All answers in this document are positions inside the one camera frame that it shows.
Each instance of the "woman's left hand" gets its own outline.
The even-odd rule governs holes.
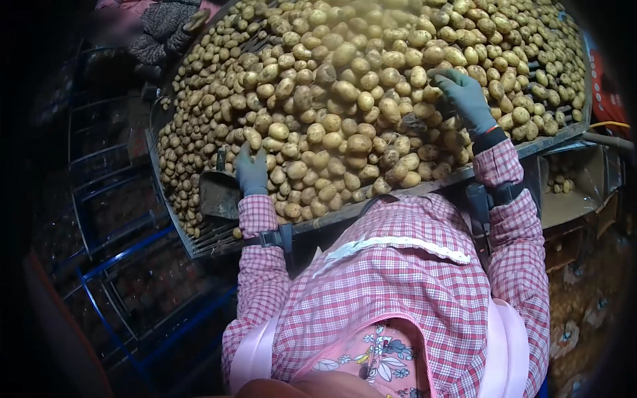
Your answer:
[[[250,143],[244,142],[241,151],[234,158],[239,186],[243,191],[243,197],[250,195],[268,194],[268,167],[266,165],[266,151],[261,148],[254,160],[250,156]]]

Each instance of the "floral fabric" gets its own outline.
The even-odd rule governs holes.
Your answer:
[[[387,398],[429,396],[422,335],[412,323],[389,319],[370,325],[314,365],[366,379]]]

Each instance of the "metal scoop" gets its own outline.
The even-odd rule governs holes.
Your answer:
[[[230,220],[239,219],[241,190],[239,182],[225,171],[225,148],[217,151],[217,170],[199,176],[201,213]]]

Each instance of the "woman's right hand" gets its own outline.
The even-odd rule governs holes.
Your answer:
[[[431,85],[442,90],[454,106],[472,137],[484,134],[496,125],[477,80],[455,69],[432,69],[427,76],[431,78]]]

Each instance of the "pink checkered shirt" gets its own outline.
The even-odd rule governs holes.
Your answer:
[[[510,140],[478,154],[473,166],[477,178],[491,187],[523,178]],[[268,196],[247,197],[239,211],[245,238],[277,228]],[[294,281],[281,248],[245,247],[237,319],[223,337],[224,376],[241,340],[277,311],[272,377],[282,381],[302,376],[338,341],[362,328],[403,318],[422,333],[427,377],[437,396],[474,397],[485,365],[491,294],[517,309],[526,324],[530,363],[524,396],[534,396],[547,373],[549,306],[544,239],[529,191],[495,207],[490,221],[494,253],[487,273],[460,213],[439,194],[379,201]],[[380,236],[421,239],[471,260],[454,264],[405,243],[372,246],[322,269],[326,257],[343,244]]]

